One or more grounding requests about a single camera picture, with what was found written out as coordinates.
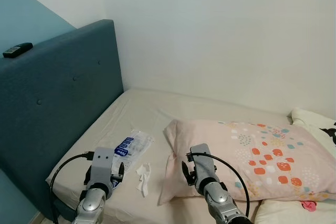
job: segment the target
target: mattress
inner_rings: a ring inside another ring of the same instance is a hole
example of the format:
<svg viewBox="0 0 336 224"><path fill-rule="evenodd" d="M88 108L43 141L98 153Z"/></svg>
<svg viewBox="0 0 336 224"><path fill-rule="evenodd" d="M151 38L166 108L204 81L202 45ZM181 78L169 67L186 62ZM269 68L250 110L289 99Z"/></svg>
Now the mattress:
<svg viewBox="0 0 336 224"><path fill-rule="evenodd" d="M125 175L121 185L113 191L104 210L104 223L214 223L203 197L174 198L158 206L167 158L172 149L163 130L172 119L209 119L251 123L289 124L284 115L250 109L230 103L189 97L185 95L131 89L115 100L94 122L86 133L65 154L66 159L96 147L115 148L131 132L138 129L151 134L155 142ZM139 176L135 170L143 163L151 164L149 195L143 198L136 189ZM76 159L67 164L54 183L55 194L75 209L82 190L85 173L91 162ZM47 181L50 182L54 169ZM246 203L237 202L245 212ZM258 201L251 202L250 218L253 219Z"/></svg>
<svg viewBox="0 0 336 224"><path fill-rule="evenodd" d="M309 212L299 201L263 200L255 224L336 223L336 201L317 202L316 210Z"/></svg>

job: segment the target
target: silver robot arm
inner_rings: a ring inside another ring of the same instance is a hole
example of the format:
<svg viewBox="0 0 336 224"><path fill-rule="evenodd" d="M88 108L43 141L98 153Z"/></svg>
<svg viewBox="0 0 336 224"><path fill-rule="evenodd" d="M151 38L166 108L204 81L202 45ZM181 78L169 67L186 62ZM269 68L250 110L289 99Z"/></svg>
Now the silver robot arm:
<svg viewBox="0 0 336 224"><path fill-rule="evenodd" d="M194 171L188 171L187 165L182 162L182 171L189 186L195 185L197 192L205 197L209 213L217 224L252 224L237 208L236 203L228 193L226 186L220 182L215 171L212 158L196 156L192 153L207 153L210 150L207 144L200 144L190 148L186 154L188 161L194 161Z"/></svg>
<svg viewBox="0 0 336 224"><path fill-rule="evenodd" d="M105 201L113 192L113 182L122 182L124 165L121 163L119 174L111 174L114 149L98 147L95 150L92 165L86 173L76 218L72 224L101 224Z"/></svg>

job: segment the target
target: remote control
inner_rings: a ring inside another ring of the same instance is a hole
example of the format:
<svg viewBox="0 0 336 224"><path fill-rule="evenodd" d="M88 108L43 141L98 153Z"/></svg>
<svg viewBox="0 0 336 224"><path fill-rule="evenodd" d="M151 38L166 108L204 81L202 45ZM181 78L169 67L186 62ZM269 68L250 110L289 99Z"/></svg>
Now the remote control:
<svg viewBox="0 0 336 224"><path fill-rule="evenodd" d="M14 47L11 47L7 49L6 51L4 51L2 54L5 58L15 58L32 48L33 48L33 44L26 42L26 43L22 43Z"/></svg>

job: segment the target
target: teal headboard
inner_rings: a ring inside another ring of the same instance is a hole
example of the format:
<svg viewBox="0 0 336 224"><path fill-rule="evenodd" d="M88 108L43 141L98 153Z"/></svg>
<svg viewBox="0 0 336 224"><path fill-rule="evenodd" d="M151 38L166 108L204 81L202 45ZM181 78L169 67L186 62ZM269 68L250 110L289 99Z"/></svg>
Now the teal headboard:
<svg viewBox="0 0 336 224"><path fill-rule="evenodd" d="M0 59L0 168L49 219L46 177L122 92L112 20Z"/></svg>

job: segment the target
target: crumpled tissue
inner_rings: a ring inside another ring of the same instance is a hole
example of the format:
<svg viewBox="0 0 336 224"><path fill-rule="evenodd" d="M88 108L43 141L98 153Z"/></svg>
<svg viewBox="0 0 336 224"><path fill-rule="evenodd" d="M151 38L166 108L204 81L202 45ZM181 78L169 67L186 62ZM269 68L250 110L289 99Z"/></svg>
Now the crumpled tissue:
<svg viewBox="0 0 336 224"><path fill-rule="evenodd" d="M141 165L137 170L137 174L140 176L140 183L136 187L139 191L142 191L142 195L146 197L148 195L148 181L151 176L150 163Z"/></svg>

